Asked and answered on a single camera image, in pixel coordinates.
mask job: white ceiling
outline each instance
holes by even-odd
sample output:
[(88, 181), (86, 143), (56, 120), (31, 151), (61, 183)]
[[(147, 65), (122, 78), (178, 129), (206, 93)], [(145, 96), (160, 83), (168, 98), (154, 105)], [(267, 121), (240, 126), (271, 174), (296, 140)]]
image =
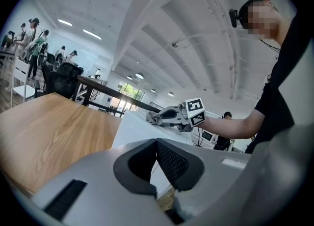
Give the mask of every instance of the white ceiling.
[[(58, 28), (68, 28), (59, 18), (74, 24), (77, 28), (68, 29), (77, 35), (87, 38), (84, 28), (101, 36), (114, 72), (124, 78), (142, 72), (146, 90), (172, 91), (182, 100), (206, 89), (253, 106), (278, 53), (231, 27), (229, 9), (239, 10), (245, 1), (38, 0)], [(288, 0), (272, 1), (284, 15), (293, 15)]]

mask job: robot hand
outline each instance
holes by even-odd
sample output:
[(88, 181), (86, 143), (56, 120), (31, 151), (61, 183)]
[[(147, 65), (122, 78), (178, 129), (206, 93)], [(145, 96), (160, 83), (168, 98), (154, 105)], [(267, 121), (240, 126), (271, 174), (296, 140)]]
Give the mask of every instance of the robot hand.
[(205, 109), (200, 98), (189, 99), (159, 113), (148, 112), (146, 120), (152, 125), (177, 126), (180, 132), (191, 132), (194, 126), (205, 121)]

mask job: desk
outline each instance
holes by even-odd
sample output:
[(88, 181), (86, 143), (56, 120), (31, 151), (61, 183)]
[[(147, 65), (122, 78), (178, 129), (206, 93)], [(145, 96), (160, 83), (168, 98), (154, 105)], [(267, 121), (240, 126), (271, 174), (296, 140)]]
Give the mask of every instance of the desk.
[(111, 148), (121, 119), (56, 93), (0, 114), (0, 165), (35, 193), (78, 159)]
[(6, 61), (8, 60), (8, 57), (14, 57), (14, 52), (13, 52), (14, 46), (10, 46), (9, 48), (4, 48), (0, 47), (0, 56), (5, 56), (3, 60), (3, 66), (2, 66), (2, 71), (1, 71), (1, 79), (3, 79), (3, 72), (5, 69), (5, 64)]

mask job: green shirt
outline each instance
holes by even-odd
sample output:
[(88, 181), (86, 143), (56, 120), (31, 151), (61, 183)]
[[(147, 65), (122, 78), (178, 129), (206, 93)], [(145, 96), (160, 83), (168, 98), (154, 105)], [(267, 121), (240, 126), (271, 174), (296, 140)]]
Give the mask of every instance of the green shirt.
[(33, 52), (33, 56), (38, 56), (39, 55), (39, 47), (45, 42), (45, 39), (41, 36), (39, 37), (34, 44), (37, 44), (37, 47), (35, 48), (34, 52)]

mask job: white table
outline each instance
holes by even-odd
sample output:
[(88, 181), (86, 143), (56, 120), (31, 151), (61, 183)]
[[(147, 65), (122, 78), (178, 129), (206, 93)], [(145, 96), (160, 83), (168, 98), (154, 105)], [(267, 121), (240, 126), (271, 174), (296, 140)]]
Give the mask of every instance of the white table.
[[(174, 141), (193, 145), (190, 133), (180, 133), (176, 127), (153, 126), (146, 121), (147, 112), (126, 111), (116, 137), (114, 138), (112, 148), (125, 145), (134, 141), (141, 141), (155, 138), (166, 138)], [(157, 161), (155, 162), (151, 174), (151, 184), (157, 188), (157, 198), (161, 197), (171, 186)]]
[(2, 66), (2, 71), (1, 71), (1, 79), (3, 79), (3, 72), (5, 70), (5, 65), (6, 62), (8, 60), (9, 57), (14, 57), (15, 54), (15, 47), (14, 46), (10, 46), (9, 48), (4, 48), (4, 47), (0, 47), (0, 56), (4, 56), (4, 60), (3, 60), (3, 66)]

